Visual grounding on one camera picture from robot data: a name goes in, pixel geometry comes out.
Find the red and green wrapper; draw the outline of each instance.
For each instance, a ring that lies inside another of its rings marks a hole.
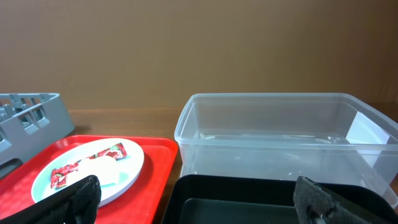
[[[121,143],[117,143],[108,149],[102,150],[101,152],[87,157],[87,159],[95,159],[101,156],[110,156],[113,159],[119,160],[125,158],[127,156],[127,152]],[[79,169],[80,161],[81,159],[64,167],[53,169],[51,171],[51,188],[55,187],[58,189],[68,185],[68,174]]]

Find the brown table surface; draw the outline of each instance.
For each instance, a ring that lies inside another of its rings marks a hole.
[[[398,122],[398,104],[379,103],[373,107]],[[111,110],[70,110],[76,129],[73,134],[153,136],[174,139],[174,129],[182,108],[145,108]],[[164,189],[153,223],[160,223],[182,166],[178,153]],[[398,194],[398,177],[391,183]]]

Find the black container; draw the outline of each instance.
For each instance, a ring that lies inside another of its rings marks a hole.
[[[322,184],[369,212],[398,223],[391,206],[363,187]],[[187,175],[177,181],[162,224],[299,223],[294,181]]]

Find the gray basket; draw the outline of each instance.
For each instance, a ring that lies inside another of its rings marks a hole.
[[[0,94],[0,178],[74,128],[58,93]]]

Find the plate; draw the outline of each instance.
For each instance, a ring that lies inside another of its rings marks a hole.
[[[120,171],[119,183],[101,186],[101,202],[99,203],[99,206],[101,207],[106,205],[118,198],[136,181],[142,165],[144,164],[144,152],[141,147],[133,141],[123,138],[107,138],[77,146],[51,161],[46,167],[44,167],[44,169],[42,169],[42,171],[40,171],[33,182],[31,190],[33,201],[37,203],[65,188],[57,190],[50,188],[50,176],[53,169],[74,163],[88,156],[92,156],[93,154],[114,146],[117,143],[123,144],[124,149],[127,152],[127,157],[116,162]]]

